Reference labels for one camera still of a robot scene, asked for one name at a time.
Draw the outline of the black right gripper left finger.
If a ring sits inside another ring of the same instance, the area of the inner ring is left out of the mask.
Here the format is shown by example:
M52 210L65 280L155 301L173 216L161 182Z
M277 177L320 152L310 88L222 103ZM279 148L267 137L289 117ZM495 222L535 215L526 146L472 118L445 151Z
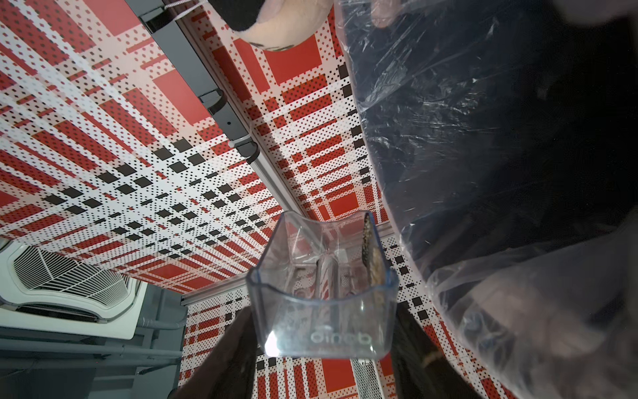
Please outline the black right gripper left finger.
M220 342L184 384L169 394L181 399L246 399L253 395L258 340L250 307L238 312Z

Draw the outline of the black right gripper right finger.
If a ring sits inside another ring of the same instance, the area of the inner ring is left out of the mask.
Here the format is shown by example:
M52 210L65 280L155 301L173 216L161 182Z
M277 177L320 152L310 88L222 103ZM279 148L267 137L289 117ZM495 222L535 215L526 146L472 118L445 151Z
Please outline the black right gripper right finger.
M470 384L430 340L407 304L397 305L390 356L397 397L471 397Z

